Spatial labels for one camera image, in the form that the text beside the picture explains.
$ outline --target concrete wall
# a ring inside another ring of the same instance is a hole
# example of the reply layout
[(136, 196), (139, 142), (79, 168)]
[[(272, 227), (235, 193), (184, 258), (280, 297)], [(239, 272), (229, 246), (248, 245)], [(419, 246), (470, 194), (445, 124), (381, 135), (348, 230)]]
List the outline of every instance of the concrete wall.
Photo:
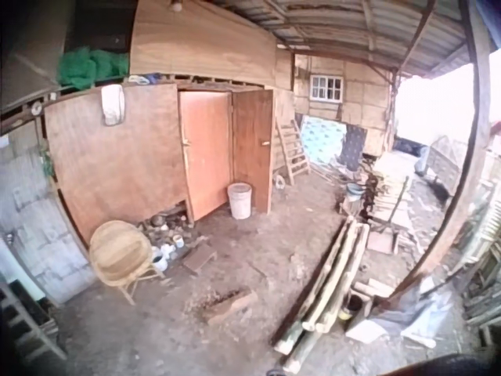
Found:
[(12, 252), (47, 297), (60, 304), (86, 289), (96, 276), (45, 177), (40, 139), (40, 126), (35, 128), (34, 122), (2, 137), (0, 233), (13, 233)]
[[(390, 85), (374, 70), (363, 64), (316, 56), (296, 55), (294, 106), (296, 112), (342, 121), (367, 129), (364, 153), (379, 156), (384, 150)], [(310, 97), (310, 76), (342, 76), (342, 103), (316, 102)]]

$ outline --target plastic bucket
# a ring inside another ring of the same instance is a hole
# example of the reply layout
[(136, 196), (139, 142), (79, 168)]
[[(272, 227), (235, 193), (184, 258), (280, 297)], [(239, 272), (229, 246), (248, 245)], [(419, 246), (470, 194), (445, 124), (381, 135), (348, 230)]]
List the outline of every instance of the plastic bucket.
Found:
[(346, 185), (346, 198), (348, 201), (358, 201), (362, 197), (365, 189), (357, 183), (348, 183)]
[(228, 187), (229, 207), (234, 219), (251, 216), (252, 187), (246, 183), (234, 183)]

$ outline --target wicker chair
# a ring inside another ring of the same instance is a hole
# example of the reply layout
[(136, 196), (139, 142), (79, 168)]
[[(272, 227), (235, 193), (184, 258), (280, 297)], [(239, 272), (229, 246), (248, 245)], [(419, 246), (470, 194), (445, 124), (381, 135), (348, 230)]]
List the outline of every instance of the wicker chair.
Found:
[(118, 288), (133, 306), (132, 296), (140, 280), (165, 278), (153, 266), (152, 257), (150, 241), (130, 223), (106, 222), (90, 241), (89, 258), (97, 277), (104, 284)]

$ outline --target wooden post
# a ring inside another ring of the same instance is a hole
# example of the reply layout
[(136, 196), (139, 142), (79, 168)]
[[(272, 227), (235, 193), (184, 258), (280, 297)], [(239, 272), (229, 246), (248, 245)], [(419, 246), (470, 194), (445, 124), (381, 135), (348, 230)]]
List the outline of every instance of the wooden post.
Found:
[(395, 293), (405, 290), (415, 280), (430, 273), (447, 254), (461, 226), (467, 219), (468, 206), (480, 181), (489, 139), (490, 77), (488, 55), (490, 41), (487, 28), (478, 13), (475, 0), (460, 0), (461, 16), (467, 36), (470, 60), (474, 65), (475, 115), (464, 159), (463, 173), (456, 195), (452, 199), (444, 221), (421, 260), (397, 286)]
[(348, 228), (341, 253), (339, 254), (339, 256), (337, 256), (334, 270), (329, 274), (329, 277), (327, 278), (326, 283), (323, 285), (322, 291), (320, 292), (319, 296), (315, 300), (312, 309), (310, 310), (310, 312), (308, 312), (308, 315), (306, 315), (305, 319), (303, 320), (303, 328), (306, 331), (315, 330), (316, 321), (319, 319), (323, 310), (326, 308), (327, 303), (329, 302), (329, 299), (333, 294), (334, 289), (336, 288), (337, 283), (341, 278), (341, 275), (343, 274), (344, 267), (346, 266), (346, 263), (348, 262), (350, 255), (353, 252), (353, 243), (357, 235), (357, 230), (357, 221), (353, 220)]

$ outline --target wooden wall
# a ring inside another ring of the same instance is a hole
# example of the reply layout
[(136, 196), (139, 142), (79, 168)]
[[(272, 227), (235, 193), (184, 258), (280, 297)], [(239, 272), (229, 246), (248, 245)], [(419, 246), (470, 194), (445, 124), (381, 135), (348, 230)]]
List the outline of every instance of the wooden wall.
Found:
[[(295, 109), (300, 114), (342, 121), (367, 129), (364, 153), (380, 156), (384, 149), (390, 85), (363, 64), (316, 56), (296, 55)], [(342, 105), (310, 101), (310, 75), (342, 76)]]
[(207, 2), (139, 0), (131, 74), (161, 72), (290, 87), (291, 55), (270, 33)]
[(125, 120), (104, 125), (99, 92), (45, 109), (59, 186), (84, 239), (187, 198), (176, 85), (124, 88)]

